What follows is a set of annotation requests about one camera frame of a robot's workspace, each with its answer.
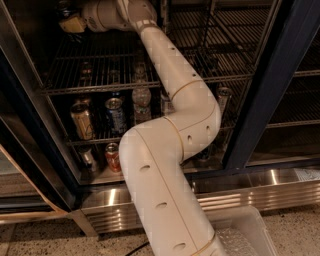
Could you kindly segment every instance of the wire shelf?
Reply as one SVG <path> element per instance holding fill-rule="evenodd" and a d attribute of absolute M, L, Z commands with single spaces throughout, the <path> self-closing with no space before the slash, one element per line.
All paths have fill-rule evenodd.
<path fill-rule="evenodd" d="M 253 62 L 269 12 L 270 6 L 218 9 L 216 20 L 236 47 Z"/>
<path fill-rule="evenodd" d="M 81 44 L 70 42 L 66 36 L 49 72 L 43 94 L 105 92 L 159 87 L 158 76 L 138 44 L 137 35 L 130 32 L 109 31 L 90 34 Z M 134 68 L 142 63 L 145 82 L 135 82 Z"/>
<path fill-rule="evenodd" d="M 319 77 L 293 79 L 267 128 L 320 124 Z"/>
<path fill-rule="evenodd" d="M 320 75 L 320 32 L 313 39 L 295 77 Z"/>

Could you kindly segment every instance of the beverage can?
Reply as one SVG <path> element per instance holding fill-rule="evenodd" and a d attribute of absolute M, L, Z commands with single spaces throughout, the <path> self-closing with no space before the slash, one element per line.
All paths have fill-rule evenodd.
<path fill-rule="evenodd" d="M 86 166 L 86 168 L 92 172 L 95 172 L 98 170 L 98 164 L 97 161 L 94 159 L 92 155 L 92 148 L 91 146 L 82 146 L 78 150 L 82 162 Z"/>
<path fill-rule="evenodd" d="M 95 133 L 91 122 L 89 106 L 84 103 L 76 103 L 70 109 L 70 115 L 76 126 L 77 134 L 80 139 L 94 139 Z"/>
<path fill-rule="evenodd" d="M 119 146 L 117 143 L 109 143 L 106 146 L 105 156 L 111 171 L 120 172 Z"/>

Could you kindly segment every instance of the shelf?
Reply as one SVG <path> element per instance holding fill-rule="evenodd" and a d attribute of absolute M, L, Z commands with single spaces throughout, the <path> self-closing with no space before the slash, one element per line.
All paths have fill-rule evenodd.
<path fill-rule="evenodd" d="M 320 75 L 320 32 L 301 61 L 295 77 Z"/>
<path fill-rule="evenodd" d="M 320 124 L 319 79 L 294 78 L 267 128 Z"/>
<path fill-rule="evenodd" d="M 85 42 L 61 42 L 42 94 L 108 92 L 159 87 L 160 82 L 135 33 L 109 31 L 89 34 Z M 135 65 L 144 65 L 147 79 L 135 82 Z"/>
<path fill-rule="evenodd" d="M 216 21 L 236 47 L 253 62 L 269 12 L 270 6 L 218 9 Z"/>
<path fill-rule="evenodd" d="M 202 8 L 174 9 L 169 37 L 208 83 L 249 80 L 254 73 L 239 45 Z"/>

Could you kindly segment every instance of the refrigerator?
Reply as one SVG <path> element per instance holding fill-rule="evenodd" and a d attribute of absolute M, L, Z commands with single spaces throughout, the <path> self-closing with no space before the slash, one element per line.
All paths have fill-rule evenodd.
<path fill-rule="evenodd" d="M 122 172 L 108 164 L 106 150 L 123 133 L 107 101 L 122 103 L 124 130 L 174 109 L 136 33 L 65 33 L 65 2 L 79 10 L 87 1 L 0 2 L 2 98 L 47 163 L 39 175 L 24 175 L 88 236 L 141 227 Z M 319 2 L 150 2 L 220 106 L 216 139 L 181 163 L 202 209 L 319 202 Z M 150 101 L 143 120 L 133 97 L 139 90 Z M 75 111 L 79 102 L 86 115 Z M 75 121 L 79 111 L 89 132 Z"/>

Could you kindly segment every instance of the floor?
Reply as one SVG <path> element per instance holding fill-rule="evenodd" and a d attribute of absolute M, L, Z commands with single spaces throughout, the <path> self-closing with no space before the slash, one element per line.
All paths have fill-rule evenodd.
<path fill-rule="evenodd" d="M 261 213 L 279 256 L 320 255 L 320 205 Z M 0 225 L 1 256 L 125 256 L 147 242 L 143 230 L 85 237 L 72 220 Z M 145 246 L 132 255 L 153 255 Z"/>

